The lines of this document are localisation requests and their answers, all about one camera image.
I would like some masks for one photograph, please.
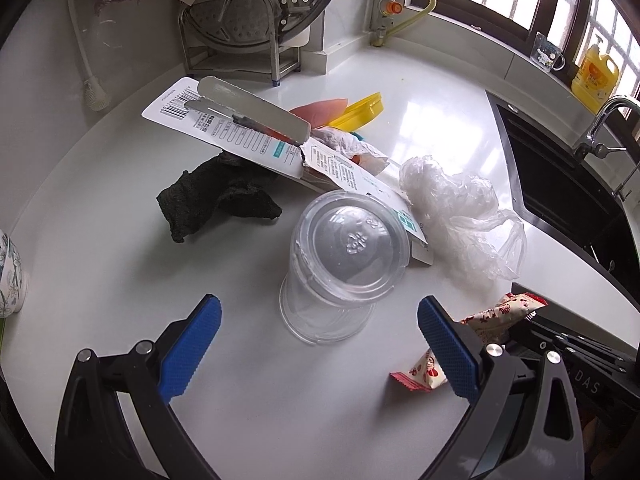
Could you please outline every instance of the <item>black cloth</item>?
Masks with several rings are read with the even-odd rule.
[[[199,231],[216,209],[242,218],[279,217],[282,209],[260,186],[261,181],[274,178],[270,170],[227,152],[203,162],[191,173],[183,172],[157,197],[171,238],[182,243],[185,236]]]

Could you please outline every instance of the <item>blue gripper pad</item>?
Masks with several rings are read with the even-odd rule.
[[[418,306],[418,327],[455,394],[473,403],[479,395],[478,364],[443,313],[438,301],[427,296]]]
[[[180,396],[209,348],[222,322],[222,306],[209,298],[166,355],[160,367],[158,392],[165,404]]]

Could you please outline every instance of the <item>white countertop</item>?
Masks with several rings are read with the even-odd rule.
[[[280,319],[278,290],[290,234],[313,192],[279,178],[268,190],[283,209],[276,222],[219,219],[184,244],[171,240],[156,196],[218,152],[140,117],[180,76],[165,74],[96,124],[13,232],[30,282],[23,310],[7,320],[1,363],[34,440],[52,463],[60,402],[80,349],[124,353],[155,340],[210,292],[222,302],[222,327],[172,407],[223,479],[418,478],[467,407],[448,386],[412,394],[388,378],[426,348],[418,302],[433,294],[459,319],[492,306],[510,283],[470,290],[437,262],[412,262],[362,332],[332,346],[300,342]],[[501,204],[511,203],[485,91],[459,76],[367,49],[327,76],[246,87],[284,108],[381,91],[385,111],[361,131],[369,142],[399,164],[431,153],[446,170],[485,176]],[[637,347],[640,314],[622,294],[548,235],[528,224],[526,232],[518,282]],[[124,407],[145,463],[160,471],[130,402]]]

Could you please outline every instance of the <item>white cleaning brush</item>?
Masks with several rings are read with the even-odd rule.
[[[71,24],[76,34],[76,41],[78,42],[78,49],[80,50],[80,56],[82,56],[82,63],[84,64],[84,70],[86,72],[86,81],[84,82],[84,102],[94,112],[104,110],[111,102],[111,96],[104,91],[98,78],[91,72],[89,66],[89,60],[87,59],[86,52],[84,51],[84,45],[82,44],[82,37],[80,36],[80,30],[78,29],[78,15],[76,14],[76,3],[74,0],[66,0],[69,6],[69,17],[71,18]]]

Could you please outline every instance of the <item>paper cup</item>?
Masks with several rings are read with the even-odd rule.
[[[22,308],[26,289],[20,255],[8,235],[0,231],[0,317]]]

